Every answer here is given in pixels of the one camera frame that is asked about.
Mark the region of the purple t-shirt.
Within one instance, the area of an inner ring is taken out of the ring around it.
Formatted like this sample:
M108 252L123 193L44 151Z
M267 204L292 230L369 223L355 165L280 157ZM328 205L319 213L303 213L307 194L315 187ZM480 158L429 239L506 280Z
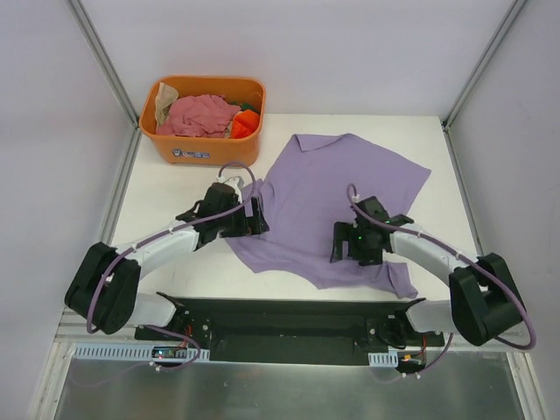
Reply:
M415 298L406 264L331 262L333 226L352 221L347 186L375 196L390 215L407 214L431 171L355 134L296 134L263 179L247 185L262 200L269 231L227 244L253 272L287 271L319 289L367 286Z

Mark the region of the orange plastic basket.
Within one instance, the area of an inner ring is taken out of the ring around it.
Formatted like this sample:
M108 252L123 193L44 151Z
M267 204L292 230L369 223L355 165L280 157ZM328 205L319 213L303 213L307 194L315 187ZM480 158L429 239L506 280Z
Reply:
M175 88L180 96L221 95L228 102L248 104L259 114L255 130L243 138L160 136L157 134L156 96L159 85ZM169 164L224 165L238 160L252 165L259 154L266 89L256 79L241 76L171 75L152 85L139 118L139 127Z

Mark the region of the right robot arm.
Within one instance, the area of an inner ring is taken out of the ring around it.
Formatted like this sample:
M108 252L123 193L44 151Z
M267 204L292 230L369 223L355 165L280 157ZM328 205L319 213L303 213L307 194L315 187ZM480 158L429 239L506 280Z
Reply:
M332 262L349 258L361 266L376 266L382 264L385 254L395 254L448 287L448 299L411 304L405 317L394 323L394 335L400 343L410 346L425 332L446 332L458 334L477 347L490 340L508 345L503 333L519 324L530 324L501 256L469 256L424 231L410 217L389 216L375 196L361 199L350 192L347 199L355 219L335 223Z

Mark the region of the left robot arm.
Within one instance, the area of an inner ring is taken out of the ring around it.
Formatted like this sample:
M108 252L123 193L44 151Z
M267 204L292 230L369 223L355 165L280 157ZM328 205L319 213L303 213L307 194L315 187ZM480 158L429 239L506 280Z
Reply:
M178 303L162 293L141 293L139 284L152 271L218 238L268 231L256 185L241 188L240 182L233 177L212 183L203 199L155 234L117 248L92 245L66 292L66 306L85 319L89 333L154 326L165 340L178 339L185 330Z

